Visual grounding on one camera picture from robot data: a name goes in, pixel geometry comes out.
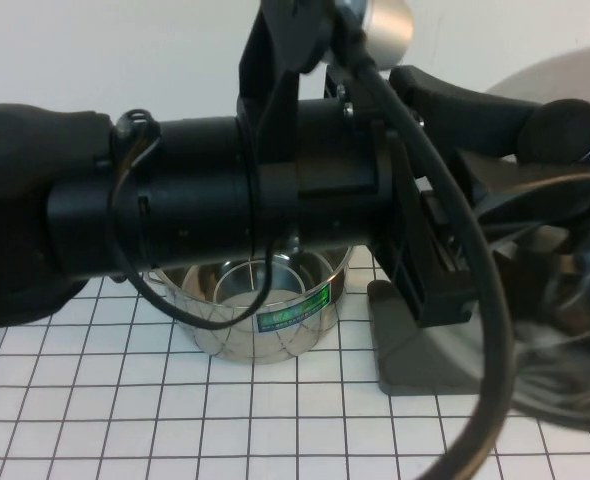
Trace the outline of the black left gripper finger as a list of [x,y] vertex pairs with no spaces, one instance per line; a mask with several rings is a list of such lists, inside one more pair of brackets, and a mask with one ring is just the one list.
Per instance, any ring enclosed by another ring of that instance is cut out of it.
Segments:
[[476,172],[474,213],[519,271],[590,278],[590,172]]
[[525,164],[590,161],[590,102],[539,104],[479,93],[413,66],[393,69],[389,82],[446,158],[462,149],[496,158],[513,154]]

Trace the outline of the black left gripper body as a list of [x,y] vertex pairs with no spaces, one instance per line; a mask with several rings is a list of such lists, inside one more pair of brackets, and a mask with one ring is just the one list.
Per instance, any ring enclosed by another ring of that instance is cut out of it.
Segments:
[[392,178],[388,224],[374,244],[374,257],[405,300],[420,328],[466,323],[477,301],[470,274],[449,270],[425,216],[404,142],[386,133]]

